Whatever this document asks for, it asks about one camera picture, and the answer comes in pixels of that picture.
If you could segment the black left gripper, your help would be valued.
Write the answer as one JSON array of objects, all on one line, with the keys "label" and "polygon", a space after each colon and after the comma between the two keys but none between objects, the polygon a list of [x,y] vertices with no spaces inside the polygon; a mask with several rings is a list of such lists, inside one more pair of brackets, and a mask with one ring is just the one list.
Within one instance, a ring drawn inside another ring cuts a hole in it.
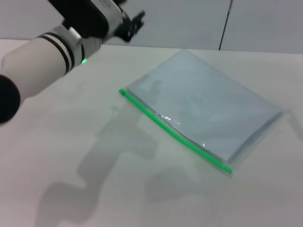
[{"label": "black left gripper", "polygon": [[117,30],[115,31],[115,37],[118,37],[123,41],[125,41],[126,43],[129,43],[132,39],[132,36],[135,36],[144,25],[142,19],[145,16],[145,11],[142,10],[141,12],[139,12],[132,19],[133,24],[131,24],[131,20],[129,16],[121,8],[121,5],[124,3],[126,3],[126,0],[115,0],[115,4],[119,7],[119,9],[122,12],[122,24],[120,24]]}]

